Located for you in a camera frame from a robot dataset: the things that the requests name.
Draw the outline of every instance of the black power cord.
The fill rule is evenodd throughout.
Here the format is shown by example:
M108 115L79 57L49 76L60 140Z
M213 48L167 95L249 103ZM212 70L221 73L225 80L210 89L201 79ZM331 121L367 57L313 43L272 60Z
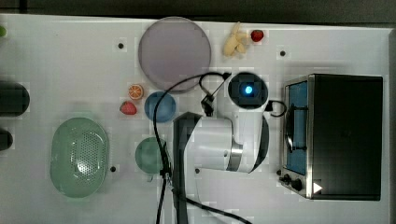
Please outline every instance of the black power cord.
M272 117L274 117L274 118L280 118L280 117L284 116L285 113L288 111L288 107L285 105L285 103L283 103L281 101L269 100L267 106L264 109L264 111L266 111L266 112L274 111L273 103L278 103L278 104L282 105L283 106L283 111L282 111L282 113L280 113L278 115L275 115L275 114L270 114L270 115Z
M154 116L153 116L154 118L153 118L153 121L152 121L152 122L153 122L153 126L154 126L155 137L156 137L156 139L157 139L158 146L160 147L161 158L162 158L162 161L163 161L163 169L160 171L160 174L161 174L161 176L163 177L163 188L162 188L162 190L161 190L160 203L159 203L159 205L158 205L157 221L156 221L157 224L160 224L161 209L162 209L162 206L163 206L163 195L164 195L164 192L165 192L166 177L167 177L166 175L169 175L168 178L170 178L170 177L172 176L171 164L170 164L170 162L169 162L169 160L168 160L168 157L167 157L167 155L166 155L165 145L163 146L163 145L161 144L160 135L158 134L158 130L157 130L157 110L158 110L158 107L159 107L159 105L160 105L161 100L163 99L163 97L164 97L169 91L171 91L174 87L180 85L181 83L184 83L184 82L186 82L186 81L189 81L189 80L192 80L192 79L195 79L195 78L198 78L198 77L200 78L200 82L199 82L199 83L200 83L201 89L206 93L206 97L209 99L209 101L211 100L210 102L213 102L213 95L214 95L214 94L218 91L218 89L222 86L222 84L224 83L224 81L221 83L221 85L220 85L213 93L209 93L209 91L208 91L207 89L204 90L204 87L202 86L202 83L201 83L202 80L204 79L204 77L206 77L206 76L220 76L220 77L223 77L223 79L224 79L224 81L225 81L228 77L231 76L231 73L220 74L220 73L215 73L215 72L209 72L209 73L206 73L206 74L203 74L203 75L197 75L197 76L194 76L194 77L189 77L189 78L183 79L183 80L179 81L178 83L176 83L175 85L173 85L172 87L170 87L168 90L166 90L166 91L163 93L163 95L160 97L160 100L157 102L157 104L156 104L155 107L154 107ZM188 202L188 203L191 203L191 204L193 204L193 205L195 205L195 206L198 206L198 207L200 207L200 208L202 208L202 209L205 209L205 210L207 210L207 211L215 212L215 213L218 213L218 214L222 214L222 215L224 215L224 216L226 216L226 217L235 218L236 220L242 221L243 223L251 224L251 222L249 222L249 221L247 221L247 220L245 220L245 219L243 219L243 218L241 218L241 217L239 217L239 216L237 216L237 215L234 215L234 214L231 214L231 213L227 213L227 212L221 211L221 210L219 210L219 209L216 209L216 208L212 208L212 207L203 205L203 204L198 203L198 202L195 202L195 201L193 201L193 200L191 200L191 199L187 199L187 202Z

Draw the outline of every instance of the black cup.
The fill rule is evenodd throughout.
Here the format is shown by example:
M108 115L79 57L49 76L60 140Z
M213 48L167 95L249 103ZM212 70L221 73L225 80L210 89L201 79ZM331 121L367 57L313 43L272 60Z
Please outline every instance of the black cup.
M17 117L29 104L29 92L21 84L0 81L0 117Z
M0 151L6 150L12 146L13 138L11 133L6 130L0 129Z

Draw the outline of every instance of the round plate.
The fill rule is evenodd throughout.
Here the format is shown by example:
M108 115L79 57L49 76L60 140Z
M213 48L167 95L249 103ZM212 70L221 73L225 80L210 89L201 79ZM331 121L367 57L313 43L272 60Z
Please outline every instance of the round plate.
M180 80L208 71L211 48L205 32L180 17L168 17L152 24L139 44L143 72L158 88L168 90ZM185 82L173 91L186 91L198 83Z
M145 102L145 112L146 116L153 120L154 119L154 109L155 105L160 100L163 95L163 91L156 91L152 93ZM157 109L157 122L164 123L175 115L176 112L176 102L175 99L166 94L160 102L160 105Z
M50 178L62 194L84 198L102 185L107 172L107 137L90 119L65 121L52 139Z

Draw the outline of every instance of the toy fruit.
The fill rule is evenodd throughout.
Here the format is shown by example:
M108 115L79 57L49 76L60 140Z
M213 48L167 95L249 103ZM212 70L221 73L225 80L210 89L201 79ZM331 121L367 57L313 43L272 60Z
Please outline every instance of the toy fruit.
M131 101L125 101L120 106L120 112L125 115L134 115L137 112L136 106Z
M238 32L240 22L237 22L231 30L231 35L228 37L224 45L223 54L225 56L234 56L237 50L240 53L246 53L245 46L242 44L242 40L248 38L248 34Z
M254 42L259 42L264 37L264 32L261 30L254 30L251 32L250 37Z
M129 88L129 97L133 100L138 100L143 97L143 88L140 85L134 84Z

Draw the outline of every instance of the pink plate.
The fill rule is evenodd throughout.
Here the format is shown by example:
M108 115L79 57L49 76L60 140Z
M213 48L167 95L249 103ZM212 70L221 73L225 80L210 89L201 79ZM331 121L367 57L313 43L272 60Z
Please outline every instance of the pink plate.
M180 80L208 71L211 48L205 32L193 21L167 17L152 24L139 44L140 66L155 86L167 90ZM187 91L198 78L173 91Z

